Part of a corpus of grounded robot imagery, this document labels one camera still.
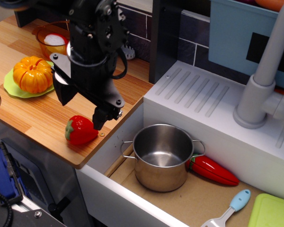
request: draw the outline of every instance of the faucet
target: faucet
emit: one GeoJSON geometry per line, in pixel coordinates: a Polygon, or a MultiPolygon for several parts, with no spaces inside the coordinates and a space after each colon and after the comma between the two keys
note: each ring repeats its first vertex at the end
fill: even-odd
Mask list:
{"type": "Polygon", "coordinates": [[[267,114],[284,120],[284,95],[274,91],[275,75],[284,52],[284,5],[264,50],[256,72],[250,77],[242,98],[233,112],[241,126],[256,129],[263,126],[267,114]]]}

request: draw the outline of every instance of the dark tile wall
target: dark tile wall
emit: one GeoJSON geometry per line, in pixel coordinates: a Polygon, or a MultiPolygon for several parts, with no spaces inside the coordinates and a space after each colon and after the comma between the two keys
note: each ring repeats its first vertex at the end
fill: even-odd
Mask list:
{"type": "MultiPolygon", "coordinates": [[[[129,45],[136,57],[150,61],[151,13],[120,5],[126,16],[125,24],[130,30],[129,45]]],[[[199,17],[183,11],[180,23],[178,60],[206,71],[246,84],[249,76],[208,60],[209,17],[199,17]]]]}
{"type": "Polygon", "coordinates": [[[150,61],[151,50],[151,13],[120,5],[126,16],[125,25],[131,32],[129,46],[134,48],[137,58],[150,61]]]}
{"type": "Polygon", "coordinates": [[[242,84],[249,76],[208,60],[209,18],[182,13],[179,35],[178,60],[218,74],[242,84]]]}

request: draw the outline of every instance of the orange bowl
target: orange bowl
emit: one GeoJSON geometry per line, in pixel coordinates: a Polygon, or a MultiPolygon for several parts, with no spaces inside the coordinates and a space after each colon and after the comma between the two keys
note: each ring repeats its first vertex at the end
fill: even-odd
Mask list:
{"type": "Polygon", "coordinates": [[[38,26],[32,32],[36,36],[39,42],[42,54],[49,60],[51,53],[66,54],[66,47],[70,40],[69,22],[68,21],[57,21],[44,26],[38,26]],[[46,41],[46,37],[49,35],[57,35],[64,40],[64,44],[51,45],[46,41]]]}
{"type": "Polygon", "coordinates": [[[256,0],[256,3],[266,9],[279,12],[284,5],[284,0],[256,0]]]}

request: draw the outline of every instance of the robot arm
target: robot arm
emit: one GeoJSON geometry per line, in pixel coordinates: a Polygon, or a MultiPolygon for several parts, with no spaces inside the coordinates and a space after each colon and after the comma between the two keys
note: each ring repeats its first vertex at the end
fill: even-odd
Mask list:
{"type": "Polygon", "coordinates": [[[15,10],[29,7],[51,10],[70,20],[67,56],[53,53],[53,85],[62,105],[77,93],[97,107],[94,128],[100,130],[107,120],[117,120],[124,100],[113,84],[126,74],[126,57],[121,46],[127,44],[129,31],[125,16],[114,0],[0,0],[0,6],[15,10]],[[113,75],[118,55],[125,70],[113,75]]]}

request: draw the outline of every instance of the stainless steel pot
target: stainless steel pot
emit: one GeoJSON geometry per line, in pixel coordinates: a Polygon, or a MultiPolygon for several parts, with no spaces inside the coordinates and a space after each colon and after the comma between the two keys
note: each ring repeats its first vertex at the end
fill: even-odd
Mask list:
{"type": "Polygon", "coordinates": [[[140,130],[133,141],[123,142],[133,143],[135,157],[123,155],[122,146],[121,154],[136,159],[135,174],[142,185],[154,191],[169,192],[187,179],[185,163],[194,153],[193,141],[201,142],[192,140],[184,130],[173,125],[155,124],[140,130]]]}

